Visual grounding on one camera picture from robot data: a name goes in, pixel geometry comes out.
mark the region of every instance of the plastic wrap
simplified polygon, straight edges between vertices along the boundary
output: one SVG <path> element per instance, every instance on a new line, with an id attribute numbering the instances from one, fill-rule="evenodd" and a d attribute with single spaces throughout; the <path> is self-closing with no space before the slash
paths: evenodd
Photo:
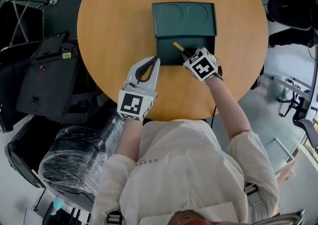
<path id="1" fill-rule="evenodd" d="M 62 128 L 40 163 L 40 179 L 64 199 L 59 192 L 65 187 L 95 195 L 104 162 L 114 153 L 123 125 L 116 112 L 102 111 L 85 126 Z"/>

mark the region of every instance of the table top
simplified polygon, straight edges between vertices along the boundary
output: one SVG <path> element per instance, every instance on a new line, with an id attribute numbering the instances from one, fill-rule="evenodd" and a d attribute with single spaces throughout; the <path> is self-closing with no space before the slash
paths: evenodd
<path id="1" fill-rule="evenodd" d="M 215 56 L 225 84 L 236 100 L 241 99 L 259 75 L 267 53 L 268 27 L 261 0 L 82 0 L 79 48 L 97 85 L 117 102 L 130 67 L 156 54 L 152 3 L 170 1 L 215 4 Z M 150 119 L 203 119 L 213 114 L 208 87 L 182 66 L 161 66 L 156 91 Z"/>

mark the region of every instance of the label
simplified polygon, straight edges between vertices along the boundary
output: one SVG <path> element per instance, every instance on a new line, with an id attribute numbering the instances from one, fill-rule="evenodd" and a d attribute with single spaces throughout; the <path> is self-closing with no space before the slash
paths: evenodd
<path id="1" fill-rule="evenodd" d="M 71 57 L 72 57 L 71 53 L 63 53 L 63 59 L 68 59 Z"/>

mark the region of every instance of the circular indentation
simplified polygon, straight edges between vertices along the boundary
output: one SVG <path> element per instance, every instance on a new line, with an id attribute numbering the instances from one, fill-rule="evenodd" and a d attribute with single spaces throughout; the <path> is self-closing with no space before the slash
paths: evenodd
<path id="1" fill-rule="evenodd" d="M 161 9 L 160 16 L 166 24 L 177 24 L 182 20 L 183 12 L 178 5 L 167 4 Z"/>
<path id="2" fill-rule="evenodd" d="M 209 14 L 207 9 L 199 4 L 193 4 L 188 8 L 188 15 L 192 23 L 203 24 L 208 20 Z"/>

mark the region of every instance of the sleeve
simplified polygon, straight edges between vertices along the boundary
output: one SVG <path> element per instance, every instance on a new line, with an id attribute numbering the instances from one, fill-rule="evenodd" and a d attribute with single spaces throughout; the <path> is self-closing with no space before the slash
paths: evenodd
<path id="1" fill-rule="evenodd" d="M 249 223 L 272 217 L 278 203 L 278 185 L 258 135 L 253 132 L 237 135 L 230 141 L 228 153 L 242 168 L 245 182 L 258 188 L 258 192 L 252 194 L 254 197 L 248 198 Z"/>
<path id="2" fill-rule="evenodd" d="M 120 209 L 119 198 L 135 162 L 114 154 L 104 164 L 92 209 L 92 225 L 104 225 L 108 214 Z"/>

